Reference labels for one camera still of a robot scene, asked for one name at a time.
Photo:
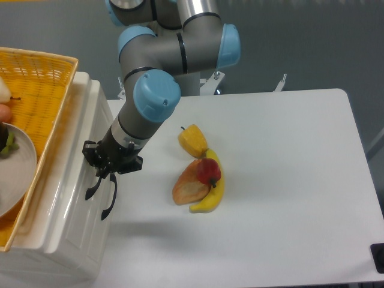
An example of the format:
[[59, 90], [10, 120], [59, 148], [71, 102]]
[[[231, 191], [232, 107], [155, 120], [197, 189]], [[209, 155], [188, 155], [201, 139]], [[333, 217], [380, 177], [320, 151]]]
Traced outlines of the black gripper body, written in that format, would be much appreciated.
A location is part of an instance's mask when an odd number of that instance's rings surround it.
[[103, 171], [106, 166], [108, 157], [134, 157], [140, 152], [139, 149], [135, 148], [135, 144], [131, 140], [128, 141], [127, 147], [120, 145], [113, 137], [111, 131], [108, 131], [100, 142], [101, 143], [97, 150], [103, 159]]

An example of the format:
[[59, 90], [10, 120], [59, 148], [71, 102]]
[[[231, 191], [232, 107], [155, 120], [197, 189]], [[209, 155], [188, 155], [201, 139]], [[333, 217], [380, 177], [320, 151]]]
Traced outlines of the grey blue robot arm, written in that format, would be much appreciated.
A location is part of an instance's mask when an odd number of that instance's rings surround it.
[[181, 98], [175, 77], [237, 64], [237, 28], [224, 24], [215, 1], [107, 1], [110, 18], [125, 26], [118, 61], [126, 101], [98, 142], [83, 154], [104, 179], [140, 170], [139, 152]]

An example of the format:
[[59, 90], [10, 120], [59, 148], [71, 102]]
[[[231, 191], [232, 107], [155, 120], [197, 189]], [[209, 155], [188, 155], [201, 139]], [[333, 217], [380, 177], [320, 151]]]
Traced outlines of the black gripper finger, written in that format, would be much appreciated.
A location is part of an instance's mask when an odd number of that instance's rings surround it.
[[98, 153], [100, 141], [94, 142], [91, 140], [84, 141], [82, 154], [90, 166], [96, 169], [96, 177], [100, 177], [103, 173], [103, 159]]
[[120, 175], [141, 170], [143, 166], [143, 158], [135, 155], [134, 157], [118, 157], [107, 158], [107, 163], [104, 168], [104, 177], [109, 174], [118, 173]]

